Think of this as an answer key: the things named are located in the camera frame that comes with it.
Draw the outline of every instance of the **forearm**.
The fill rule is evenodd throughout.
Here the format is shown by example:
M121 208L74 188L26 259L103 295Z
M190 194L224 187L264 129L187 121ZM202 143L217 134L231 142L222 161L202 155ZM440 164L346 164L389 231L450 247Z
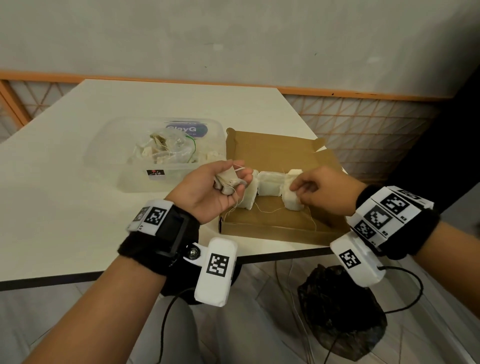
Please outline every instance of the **forearm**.
M125 363L164 283L165 277L117 257L25 363Z
M480 317L480 241L440 222L413 257L445 289Z

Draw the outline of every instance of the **table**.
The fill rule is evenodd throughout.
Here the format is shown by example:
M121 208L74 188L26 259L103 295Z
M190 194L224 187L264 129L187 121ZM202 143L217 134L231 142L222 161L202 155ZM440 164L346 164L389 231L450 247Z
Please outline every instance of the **table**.
M85 80L0 144L0 291L96 279L151 198L83 173L88 144L116 117L209 118L240 131L314 139L275 88ZM200 243L218 236L216 222ZM240 264L331 254L328 247L232 237Z

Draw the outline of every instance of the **plastic container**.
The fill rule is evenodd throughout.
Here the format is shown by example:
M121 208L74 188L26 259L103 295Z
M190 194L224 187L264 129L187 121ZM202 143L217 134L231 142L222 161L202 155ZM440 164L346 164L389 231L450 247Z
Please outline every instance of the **plastic container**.
M195 163L155 164L135 157L139 145L163 128L183 130L195 139ZM225 132L211 119L119 118L109 121L90 142L84 166L123 192L169 191L201 164L226 158Z

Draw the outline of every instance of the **open cardboard box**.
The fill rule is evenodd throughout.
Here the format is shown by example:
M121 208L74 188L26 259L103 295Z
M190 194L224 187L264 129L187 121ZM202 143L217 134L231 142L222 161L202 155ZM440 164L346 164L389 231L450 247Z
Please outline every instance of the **open cardboard box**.
M227 158L243 159L245 165L258 171L287 173L291 169L311 170L326 165L342 170L333 152L321 149L324 139L302 139L291 136L238 132L227 129ZM220 216L222 234L248 236L286 242L329 245L349 231L345 218L318 208L305 207L290 211L281 197L257 196L258 207L236 208Z

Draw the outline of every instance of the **human hand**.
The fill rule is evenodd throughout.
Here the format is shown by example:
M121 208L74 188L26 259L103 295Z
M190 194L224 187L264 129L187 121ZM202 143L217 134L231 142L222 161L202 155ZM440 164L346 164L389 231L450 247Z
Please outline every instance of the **human hand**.
M342 216L355 213L355 203L360 193L367 187L344 172L321 166L300 174L291 184L305 205L321 207Z
M243 160L220 160L198 167L187 174L165 199L192 214L201 224L212 221L241 200L245 193L243 184L239 184L230 196L213 188L215 175L228 170L233 164L237 168L238 166L243 167L245 162ZM237 176L250 184L253 179L252 173L251 168L245 168L239 170Z

